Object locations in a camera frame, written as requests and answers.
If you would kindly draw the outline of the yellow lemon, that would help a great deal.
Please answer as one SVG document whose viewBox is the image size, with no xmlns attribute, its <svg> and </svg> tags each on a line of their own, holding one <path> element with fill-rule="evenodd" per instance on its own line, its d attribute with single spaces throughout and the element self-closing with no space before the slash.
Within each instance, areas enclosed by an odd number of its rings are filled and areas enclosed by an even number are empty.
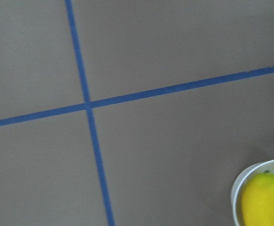
<svg viewBox="0 0 274 226">
<path fill-rule="evenodd" d="M 245 226 L 274 226 L 274 173 L 259 173 L 245 184 L 241 211 Z"/>
</svg>

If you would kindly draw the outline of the white bowl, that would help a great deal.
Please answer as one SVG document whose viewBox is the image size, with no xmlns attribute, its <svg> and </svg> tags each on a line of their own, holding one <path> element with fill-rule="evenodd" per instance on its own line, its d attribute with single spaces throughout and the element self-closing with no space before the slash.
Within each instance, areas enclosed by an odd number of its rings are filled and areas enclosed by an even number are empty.
<svg viewBox="0 0 274 226">
<path fill-rule="evenodd" d="M 244 220 L 242 216 L 241 196 L 244 186 L 252 179 L 256 174 L 270 171 L 274 174 L 274 160 L 265 162 L 259 162 L 245 168 L 235 179 L 231 188 L 231 207 L 233 213 L 233 219 L 236 226 L 244 226 Z"/>
</svg>

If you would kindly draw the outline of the brown paper table cover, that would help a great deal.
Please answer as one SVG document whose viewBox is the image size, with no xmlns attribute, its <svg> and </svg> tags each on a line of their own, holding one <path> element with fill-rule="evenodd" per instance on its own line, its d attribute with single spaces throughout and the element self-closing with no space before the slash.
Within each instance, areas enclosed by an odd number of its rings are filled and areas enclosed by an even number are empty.
<svg viewBox="0 0 274 226">
<path fill-rule="evenodd" d="M 0 226 L 232 226 L 274 159 L 274 0 L 0 0 Z"/>
</svg>

